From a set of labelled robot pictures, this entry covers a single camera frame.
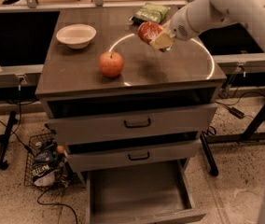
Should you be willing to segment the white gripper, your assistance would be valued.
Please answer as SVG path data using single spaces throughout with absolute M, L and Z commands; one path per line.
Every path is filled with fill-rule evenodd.
M 196 32 L 190 25 L 188 20 L 188 9 L 180 8 L 172 18 L 162 25 L 163 30 L 170 31 L 180 40 L 190 40 L 196 37 L 199 33 Z M 160 32 L 154 37 L 149 45 L 153 49 L 168 49 L 174 44 L 174 35 L 167 32 Z

